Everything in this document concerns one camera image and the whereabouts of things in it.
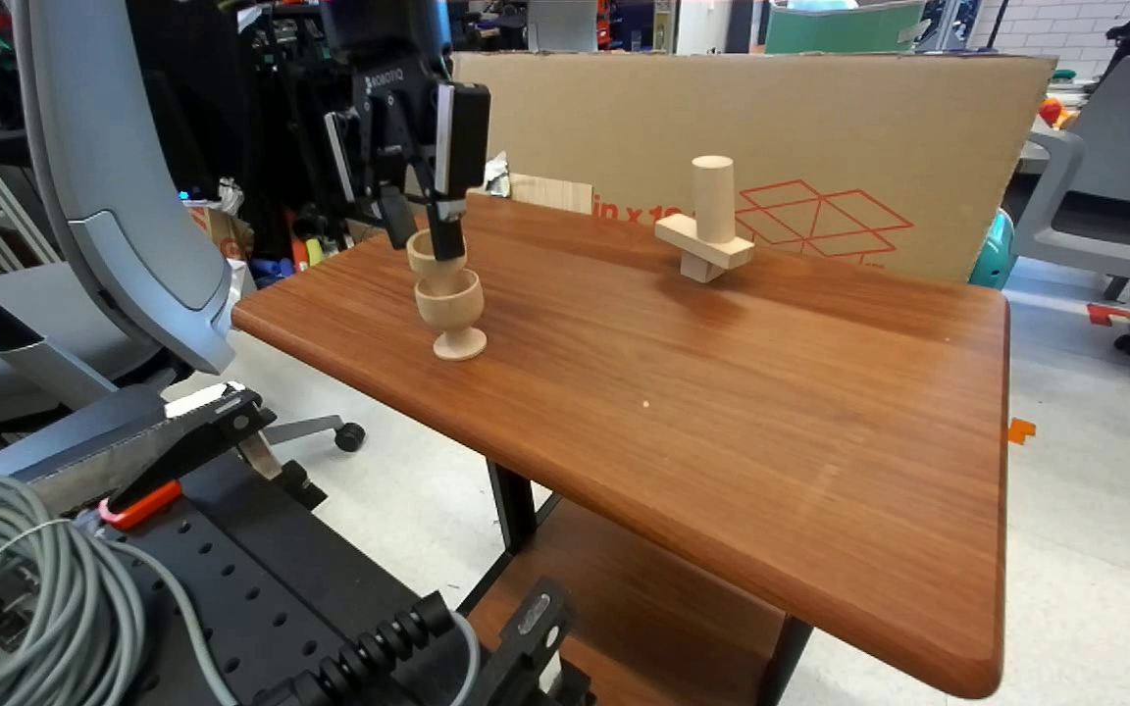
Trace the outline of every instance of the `floor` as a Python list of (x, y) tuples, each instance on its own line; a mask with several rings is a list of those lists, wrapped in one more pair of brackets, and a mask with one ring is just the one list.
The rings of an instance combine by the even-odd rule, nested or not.
[[(1130, 355), (1124, 328), (1092, 327), (1094, 278), (1019, 264), (1011, 300), (1011, 417), (1038, 438), (1010, 455), (1010, 640), (989, 702), (1130, 702)], [(284, 448), (330, 495), (317, 510), (405, 584), (463, 600), (500, 557), (488, 465), (466, 448), (241, 336), (233, 376), (278, 417), (340, 410), (369, 444), (338, 455), (323, 438)], [(953, 702), (886, 663), (813, 634), (789, 706)]]

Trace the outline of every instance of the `cable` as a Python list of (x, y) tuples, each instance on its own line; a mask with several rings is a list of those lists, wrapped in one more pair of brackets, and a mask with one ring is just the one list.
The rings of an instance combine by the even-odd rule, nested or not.
[(51, 518), (11, 480), (0, 480), (0, 576), (33, 572), (34, 606), (21, 648), (0, 663), (0, 702), (125, 702), (144, 660), (144, 606), (119, 554), (164, 580), (215, 702), (233, 706), (235, 699), (215, 676), (199, 616), (182, 580), (133, 544), (102, 541), (80, 523)]
[(466, 648), (463, 684), (459, 684), (459, 691), (450, 699), (450, 706), (463, 706), (473, 699), (474, 684), (480, 684), (482, 648), (480, 648), (480, 634), (474, 634), (466, 616), (450, 610), (450, 623), (459, 629), (463, 648)]

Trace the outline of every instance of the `cardboard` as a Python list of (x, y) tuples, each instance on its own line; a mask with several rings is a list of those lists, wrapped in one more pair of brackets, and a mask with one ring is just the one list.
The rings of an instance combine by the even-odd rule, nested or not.
[(593, 185), (593, 216), (690, 210), (733, 157), (739, 234), (964, 282), (1039, 108), (1049, 59), (456, 56), (509, 174)]

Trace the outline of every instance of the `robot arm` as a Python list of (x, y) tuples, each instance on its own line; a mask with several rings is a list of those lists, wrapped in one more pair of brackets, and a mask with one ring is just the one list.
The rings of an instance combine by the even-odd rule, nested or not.
[(449, 81), (440, 0), (325, 0), (325, 38), (354, 78), (325, 114), (346, 199), (405, 247), (411, 204), (428, 209), (440, 259), (463, 253), (463, 193), (482, 185), (491, 95)]

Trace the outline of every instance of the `wooden table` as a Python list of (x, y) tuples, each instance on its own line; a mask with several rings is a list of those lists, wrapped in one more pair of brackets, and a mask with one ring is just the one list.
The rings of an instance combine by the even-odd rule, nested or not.
[(763, 603), (997, 691), (1006, 299), (764, 247), (695, 287), (645, 229), (504, 199), (473, 204), (466, 250), (491, 334), (466, 366), (431, 355), (390, 244), (235, 323)]

